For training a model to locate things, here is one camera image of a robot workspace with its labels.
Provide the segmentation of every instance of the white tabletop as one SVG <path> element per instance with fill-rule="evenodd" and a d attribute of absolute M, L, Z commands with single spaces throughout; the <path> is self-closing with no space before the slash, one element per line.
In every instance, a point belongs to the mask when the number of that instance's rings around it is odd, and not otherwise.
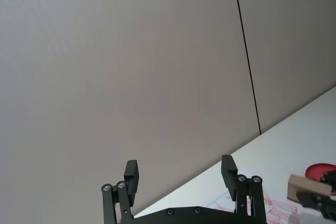
<path fill-rule="evenodd" d="M 247 169 L 284 195 L 290 174 L 304 175 L 315 163 L 336 163 L 336 87 L 232 153 L 239 170 Z M 157 201 L 136 217 L 168 207 L 201 206 L 225 184 L 220 162 Z"/>

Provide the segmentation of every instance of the screw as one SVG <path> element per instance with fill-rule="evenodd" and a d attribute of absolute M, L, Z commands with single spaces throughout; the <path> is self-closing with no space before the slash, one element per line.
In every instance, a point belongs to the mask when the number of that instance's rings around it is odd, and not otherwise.
<path fill-rule="evenodd" d="M 110 188 L 111 188 L 110 185 L 106 185 L 106 186 L 103 187 L 103 190 L 104 190 L 104 191 L 108 191 L 108 190 L 110 190 Z"/>
<path fill-rule="evenodd" d="M 201 213 L 201 209 L 199 207 L 196 207 L 194 210 L 195 214 L 200 214 Z"/>
<path fill-rule="evenodd" d="M 173 215 L 173 214 L 174 214 L 174 209 L 171 209 L 171 208 L 170 208 L 170 209 L 167 210 L 167 215 L 170 215 L 170 216 L 171 216 L 171 215 Z"/>
<path fill-rule="evenodd" d="M 125 182 L 120 182 L 119 184 L 118 184 L 118 187 L 119 188 L 123 188 L 125 186 Z"/>
<path fill-rule="evenodd" d="M 261 179 L 260 179 L 259 177 L 254 177 L 254 178 L 253 178 L 253 181 L 254 181 L 254 182 L 260 182 Z"/>

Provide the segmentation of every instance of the black line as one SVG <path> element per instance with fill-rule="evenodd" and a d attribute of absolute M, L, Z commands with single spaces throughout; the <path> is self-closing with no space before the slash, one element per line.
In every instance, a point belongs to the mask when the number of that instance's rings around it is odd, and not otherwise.
<path fill-rule="evenodd" d="M 251 85 L 252 85 L 252 92 L 253 92 L 253 98 L 254 98 L 254 106 L 256 107 L 256 113 L 257 113 L 257 120 L 258 120 L 258 127 L 259 127 L 259 134 L 261 135 L 261 128 L 260 128 L 260 120 L 259 120 L 259 113 L 258 113 L 258 107 L 257 107 L 257 100 L 256 100 L 256 93 L 254 91 L 254 85 L 253 85 L 253 79 L 252 79 L 252 73 L 251 73 L 251 66 L 250 66 L 250 59 L 248 58 L 248 52 L 247 52 L 247 45 L 246 45 L 246 38 L 245 38 L 245 32 L 244 32 L 244 26 L 243 26 L 243 19 L 241 18 L 241 11 L 240 11 L 240 4 L 239 0 L 237 0 L 238 4 L 238 10 L 239 10 L 239 16 L 240 16 L 240 24 L 241 24 L 241 30 L 243 31 L 243 38 L 244 38 L 244 44 L 245 44 L 245 51 L 246 51 L 246 57 L 247 57 L 247 63 L 248 63 L 248 70 L 250 72 L 250 79 L 251 79 Z"/>

